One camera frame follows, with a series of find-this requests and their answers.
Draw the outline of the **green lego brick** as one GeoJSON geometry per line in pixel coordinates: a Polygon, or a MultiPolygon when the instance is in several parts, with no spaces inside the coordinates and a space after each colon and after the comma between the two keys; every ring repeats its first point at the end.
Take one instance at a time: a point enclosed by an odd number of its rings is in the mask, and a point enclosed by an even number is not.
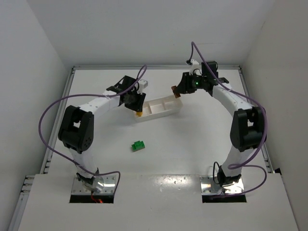
{"type": "Polygon", "coordinates": [[[143,141],[136,141],[134,142],[134,147],[135,147],[135,150],[138,151],[138,150],[144,149],[145,144],[143,141]]]}
{"type": "Polygon", "coordinates": [[[132,151],[136,152],[136,151],[139,151],[142,148],[142,145],[140,143],[134,143],[134,144],[132,144],[131,147],[132,147],[132,151]]]}

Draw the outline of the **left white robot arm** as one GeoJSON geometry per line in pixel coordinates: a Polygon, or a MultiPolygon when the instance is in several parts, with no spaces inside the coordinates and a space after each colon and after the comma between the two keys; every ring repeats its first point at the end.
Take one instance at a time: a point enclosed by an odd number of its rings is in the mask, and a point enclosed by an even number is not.
{"type": "Polygon", "coordinates": [[[80,106],[66,108],[58,138],[71,153],[77,167],[77,178],[85,188],[100,193],[104,179],[99,175],[91,145],[94,140],[94,122],[110,110],[124,105],[137,113],[142,112],[148,81],[124,76],[115,85],[108,87],[103,97],[96,97],[80,106]]]}

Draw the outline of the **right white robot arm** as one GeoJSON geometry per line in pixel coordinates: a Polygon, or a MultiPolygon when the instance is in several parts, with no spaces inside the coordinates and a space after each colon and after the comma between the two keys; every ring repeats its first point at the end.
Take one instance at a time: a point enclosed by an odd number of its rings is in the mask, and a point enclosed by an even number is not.
{"type": "Polygon", "coordinates": [[[217,181],[220,186],[238,182],[242,168],[254,159],[266,139],[264,109],[245,101],[244,95],[234,91],[229,81],[218,76],[215,61],[198,63],[189,59],[190,70],[182,74],[177,86],[172,87],[176,97],[205,90],[219,101],[232,116],[231,150],[225,162],[218,167],[217,181]]]}

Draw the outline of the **brown lego plate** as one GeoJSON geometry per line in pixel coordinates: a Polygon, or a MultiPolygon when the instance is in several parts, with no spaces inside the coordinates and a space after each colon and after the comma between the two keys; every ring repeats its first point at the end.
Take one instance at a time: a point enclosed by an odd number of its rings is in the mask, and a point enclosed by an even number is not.
{"type": "Polygon", "coordinates": [[[172,90],[172,93],[174,94],[175,98],[181,97],[180,93],[177,92],[177,86],[172,86],[171,90],[172,90]]]}

